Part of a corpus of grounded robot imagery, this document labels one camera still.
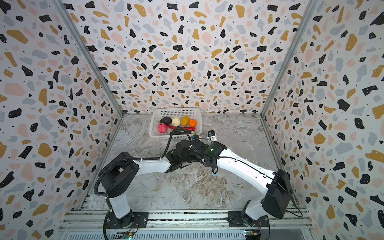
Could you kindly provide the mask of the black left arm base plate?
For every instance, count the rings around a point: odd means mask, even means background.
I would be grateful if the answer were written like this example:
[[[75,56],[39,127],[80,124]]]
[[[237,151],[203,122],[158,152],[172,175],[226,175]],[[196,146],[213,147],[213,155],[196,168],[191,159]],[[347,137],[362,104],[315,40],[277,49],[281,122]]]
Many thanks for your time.
[[[145,229],[149,219],[149,212],[130,212],[118,219],[115,213],[106,214],[104,229]]]

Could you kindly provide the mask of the pink toy fruit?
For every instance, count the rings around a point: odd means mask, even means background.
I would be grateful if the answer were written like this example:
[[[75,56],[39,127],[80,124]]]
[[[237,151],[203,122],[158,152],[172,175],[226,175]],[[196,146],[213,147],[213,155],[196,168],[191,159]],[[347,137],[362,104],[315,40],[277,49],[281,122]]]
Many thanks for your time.
[[[159,132],[159,133],[161,133],[161,134],[166,133],[167,130],[168,130],[168,127],[167,127],[166,124],[160,123],[160,124],[158,125],[158,132]]]

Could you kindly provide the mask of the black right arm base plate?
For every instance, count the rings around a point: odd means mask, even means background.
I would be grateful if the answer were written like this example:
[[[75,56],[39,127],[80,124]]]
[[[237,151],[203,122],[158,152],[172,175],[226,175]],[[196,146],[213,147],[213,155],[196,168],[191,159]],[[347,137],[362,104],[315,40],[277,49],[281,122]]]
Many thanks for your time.
[[[259,228],[269,226],[267,216],[253,220],[242,211],[229,211],[226,220],[230,228]]]

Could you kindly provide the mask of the dark avocado toy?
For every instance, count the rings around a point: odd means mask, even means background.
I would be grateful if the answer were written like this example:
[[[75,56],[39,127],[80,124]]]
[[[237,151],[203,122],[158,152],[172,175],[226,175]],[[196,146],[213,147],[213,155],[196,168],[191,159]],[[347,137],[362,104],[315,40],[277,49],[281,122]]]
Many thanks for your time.
[[[172,124],[172,118],[170,117],[164,117],[160,120],[160,124],[164,124],[164,125],[171,125]]]

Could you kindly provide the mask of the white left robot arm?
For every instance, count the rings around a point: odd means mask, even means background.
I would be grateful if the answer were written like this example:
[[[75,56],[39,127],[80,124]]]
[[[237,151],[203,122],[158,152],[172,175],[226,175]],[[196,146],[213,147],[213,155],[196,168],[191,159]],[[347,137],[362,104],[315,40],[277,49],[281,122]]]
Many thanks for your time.
[[[111,214],[118,220],[132,217],[126,191],[136,176],[151,173],[170,173],[185,167],[185,163],[199,159],[181,143],[173,150],[166,150],[160,157],[139,158],[128,152],[120,153],[99,173],[94,193],[103,196]]]

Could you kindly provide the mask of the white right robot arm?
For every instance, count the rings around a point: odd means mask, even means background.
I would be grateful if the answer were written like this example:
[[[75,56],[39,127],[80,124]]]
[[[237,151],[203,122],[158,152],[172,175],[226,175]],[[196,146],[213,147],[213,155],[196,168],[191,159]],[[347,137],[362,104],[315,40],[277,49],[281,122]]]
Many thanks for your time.
[[[263,216],[282,219],[288,205],[293,201],[293,190],[287,173],[276,172],[257,166],[235,154],[231,149],[219,142],[204,144],[193,140],[189,146],[190,154],[213,173],[218,169],[229,171],[255,187],[261,194],[260,200],[248,201],[243,208],[246,221],[258,220]]]

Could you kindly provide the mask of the white plastic basket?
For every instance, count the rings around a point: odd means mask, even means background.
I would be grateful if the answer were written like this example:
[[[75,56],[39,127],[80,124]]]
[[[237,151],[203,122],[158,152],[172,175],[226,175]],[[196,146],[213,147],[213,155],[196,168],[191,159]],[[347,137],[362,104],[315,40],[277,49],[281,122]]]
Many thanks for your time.
[[[167,141],[176,127],[182,127],[189,135],[199,135],[203,130],[202,123],[201,111],[198,108],[155,110],[150,123],[150,137]]]

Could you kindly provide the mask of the clear zip top bag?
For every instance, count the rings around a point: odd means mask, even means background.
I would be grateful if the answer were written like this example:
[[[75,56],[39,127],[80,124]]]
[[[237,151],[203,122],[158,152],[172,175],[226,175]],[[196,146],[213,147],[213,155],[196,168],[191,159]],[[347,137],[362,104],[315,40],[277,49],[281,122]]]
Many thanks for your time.
[[[205,144],[210,145],[212,142],[209,139],[199,138],[198,140],[202,141]],[[243,179],[256,179],[256,178],[273,178],[273,175],[276,173],[272,170],[265,169],[254,163],[249,162],[248,160],[240,157],[235,154],[231,149],[227,147],[227,150],[224,150],[220,154],[220,158],[217,160],[218,170],[223,169],[229,171]]]

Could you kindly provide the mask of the yellow toy lemon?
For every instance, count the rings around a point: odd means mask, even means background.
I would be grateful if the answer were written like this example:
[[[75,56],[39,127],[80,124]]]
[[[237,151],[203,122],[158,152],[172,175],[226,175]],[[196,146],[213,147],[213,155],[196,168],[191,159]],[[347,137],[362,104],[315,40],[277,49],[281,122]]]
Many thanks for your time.
[[[181,125],[186,127],[190,122],[190,118],[188,116],[184,116],[182,119],[181,119]]]

